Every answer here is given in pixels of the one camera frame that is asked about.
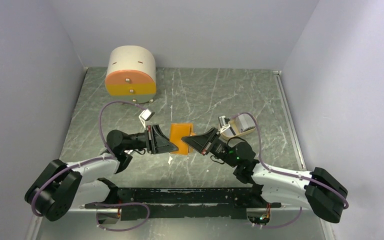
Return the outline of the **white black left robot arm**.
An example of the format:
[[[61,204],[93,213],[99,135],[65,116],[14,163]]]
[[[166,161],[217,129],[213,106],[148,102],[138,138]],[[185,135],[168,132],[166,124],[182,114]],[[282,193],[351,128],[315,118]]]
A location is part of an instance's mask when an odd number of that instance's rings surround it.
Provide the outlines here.
[[[178,151],[159,125],[127,134],[112,130],[106,136],[109,149],[100,156],[65,163],[51,161],[24,195],[32,212],[53,222],[70,208],[93,205],[112,208],[121,203],[119,188],[108,177],[124,171],[132,160],[128,151],[152,155]]]

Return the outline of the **orange blue card holder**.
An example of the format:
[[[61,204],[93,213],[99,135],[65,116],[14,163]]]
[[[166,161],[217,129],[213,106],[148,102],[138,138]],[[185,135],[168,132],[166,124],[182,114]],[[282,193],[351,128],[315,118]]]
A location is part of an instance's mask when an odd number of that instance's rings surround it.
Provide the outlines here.
[[[182,138],[194,135],[193,123],[172,123],[170,126],[169,141],[176,145],[178,150],[170,153],[184,156],[188,155],[192,149],[182,141]]]

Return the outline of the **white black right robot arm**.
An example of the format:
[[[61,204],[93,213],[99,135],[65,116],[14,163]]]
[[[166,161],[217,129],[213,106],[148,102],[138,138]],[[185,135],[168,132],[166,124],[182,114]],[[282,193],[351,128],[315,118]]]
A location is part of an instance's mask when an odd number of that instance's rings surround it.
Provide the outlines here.
[[[343,211],[349,207],[348,190],[324,168],[299,171],[262,164],[246,140],[240,138],[230,146],[216,128],[204,134],[183,136],[181,140],[201,155],[211,154],[231,166],[241,183],[260,187],[250,193],[250,202],[255,207],[267,202],[302,207],[334,224],[340,222]]]

